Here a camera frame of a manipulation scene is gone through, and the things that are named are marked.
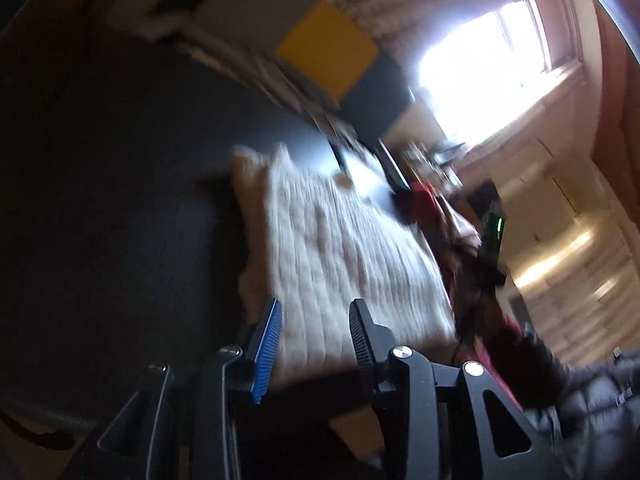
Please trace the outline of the cream knitted sweater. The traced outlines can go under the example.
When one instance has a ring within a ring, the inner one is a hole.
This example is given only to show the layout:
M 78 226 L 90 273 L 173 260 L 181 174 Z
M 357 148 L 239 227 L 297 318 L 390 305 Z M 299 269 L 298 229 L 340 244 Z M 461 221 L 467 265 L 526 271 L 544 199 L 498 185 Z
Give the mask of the cream knitted sweater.
M 454 345 L 454 312 L 420 232 L 295 165 L 284 145 L 268 155 L 239 146 L 231 177 L 248 246 L 239 282 L 245 316 L 257 320 L 272 298 L 282 304 L 271 388 L 355 368 L 355 299 L 402 344 L 432 353 Z

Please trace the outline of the black padded folding table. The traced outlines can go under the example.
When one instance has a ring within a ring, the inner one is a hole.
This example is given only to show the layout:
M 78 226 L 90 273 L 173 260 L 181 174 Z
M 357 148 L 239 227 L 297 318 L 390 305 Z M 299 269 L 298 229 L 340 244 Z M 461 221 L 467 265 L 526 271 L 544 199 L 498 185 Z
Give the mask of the black padded folding table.
M 324 134 L 177 53 L 44 22 L 1 45 L 1 394 L 90 419 L 153 363 L 200 365 L 245 309 L 231 177 L 284 145 L 332 177 Z

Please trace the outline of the pink beige garment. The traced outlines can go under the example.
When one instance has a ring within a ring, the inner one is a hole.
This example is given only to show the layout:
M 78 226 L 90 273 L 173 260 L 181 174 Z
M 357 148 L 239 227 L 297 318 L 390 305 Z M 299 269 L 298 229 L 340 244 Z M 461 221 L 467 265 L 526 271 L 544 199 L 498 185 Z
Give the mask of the pink beige garment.
M 461 249 L 465 254 L 476 257 L 480 252 L 480 246 L 482 246 L 482 238 L 477 228 L 462 214 L 459 214 L 442 194 L 436 195 L 436 203 L 442 215 L 444 231 L 449 244 L 454 248 Z

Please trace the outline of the black jacket right sleeve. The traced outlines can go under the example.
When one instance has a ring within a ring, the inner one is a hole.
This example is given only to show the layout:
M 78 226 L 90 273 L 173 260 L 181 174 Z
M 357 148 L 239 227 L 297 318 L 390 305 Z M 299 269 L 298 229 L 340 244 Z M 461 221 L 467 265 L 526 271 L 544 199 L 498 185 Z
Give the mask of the black jacket right sleeve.
M 530 327 L 521 331 L 500 337 L 497 367 L 568 476 L 637 479 L 639 353 L 571 368 Z

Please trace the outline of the magenta quilt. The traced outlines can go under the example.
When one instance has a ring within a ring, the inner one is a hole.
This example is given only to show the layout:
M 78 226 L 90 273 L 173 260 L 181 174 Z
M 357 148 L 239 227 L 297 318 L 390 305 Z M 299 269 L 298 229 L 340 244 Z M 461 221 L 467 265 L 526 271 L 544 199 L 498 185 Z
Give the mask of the magenta quilt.
M 489 289 L 473 268 L 459 263 L 451 282 L 451 305 L 459 341 L 459 349 L 452 358 L 456 363 L 477 360 L 501 386 L 517 408 L 522 408 L 509 383 L 498 370 L 500 337 L 515 337 L 522 331 L 504 315 L 496 296 L 496 289 Z

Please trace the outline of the side window curtain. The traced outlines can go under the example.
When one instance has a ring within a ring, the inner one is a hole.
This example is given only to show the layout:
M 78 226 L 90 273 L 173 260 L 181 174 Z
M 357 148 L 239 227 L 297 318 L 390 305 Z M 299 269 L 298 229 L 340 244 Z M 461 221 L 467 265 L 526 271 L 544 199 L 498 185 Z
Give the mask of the side window curtain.
M 535 332 L 582 366 L 639 347 L 639 272 L 615 221 L 591 217 L 515 278 Z

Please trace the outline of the red knitted garment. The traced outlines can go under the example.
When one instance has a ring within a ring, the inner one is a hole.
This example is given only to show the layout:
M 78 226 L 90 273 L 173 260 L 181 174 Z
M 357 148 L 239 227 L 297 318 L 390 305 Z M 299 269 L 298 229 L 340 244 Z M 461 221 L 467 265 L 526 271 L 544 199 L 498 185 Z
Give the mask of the red knitted garment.
M 446 214 L 437 199 L 433 185 L 423 181 L 410 184 L 410 222 L 431 237 L 438 236 L 445 242 L 449 240 Z

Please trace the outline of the right floral curtain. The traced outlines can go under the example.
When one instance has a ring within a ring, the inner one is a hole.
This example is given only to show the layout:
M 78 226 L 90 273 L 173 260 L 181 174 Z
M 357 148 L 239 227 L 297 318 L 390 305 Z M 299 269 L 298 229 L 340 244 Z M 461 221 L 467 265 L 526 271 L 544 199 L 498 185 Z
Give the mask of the right floral curtain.
M 529 143 L 555 154 L 575 144 L 588 153 L 601 115 L 602 64 L 570 61 L 551 74 L 541 98 L 512 124 L 468 151 L 457 168 L 471 171 Z

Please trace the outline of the grey yellow blue headboard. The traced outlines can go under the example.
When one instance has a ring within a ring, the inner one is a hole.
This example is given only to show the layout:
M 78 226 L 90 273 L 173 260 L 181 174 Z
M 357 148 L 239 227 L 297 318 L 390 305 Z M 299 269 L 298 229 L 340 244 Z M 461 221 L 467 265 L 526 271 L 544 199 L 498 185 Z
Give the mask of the grey yellow blue headboard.
M 272 56 L 322 90 L 363 143 L 412 104 L 398 64 L 328 0 L 205 0 L 184 31 Z

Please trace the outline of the grey hoodie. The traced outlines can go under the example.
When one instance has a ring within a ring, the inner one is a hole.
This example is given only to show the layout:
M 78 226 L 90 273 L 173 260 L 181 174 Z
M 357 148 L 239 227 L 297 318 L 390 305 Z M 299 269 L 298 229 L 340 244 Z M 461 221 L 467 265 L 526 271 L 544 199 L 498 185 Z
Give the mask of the grey hoodie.
M 192 60 L 264 94 L 330 138 L 341 142 L 357 139 L 355 128 L 338 117 L 337 100 L 287 62 L 204 32 L 184 13 L 148 18 L 134 32 L 157 44 L 171 44 Z

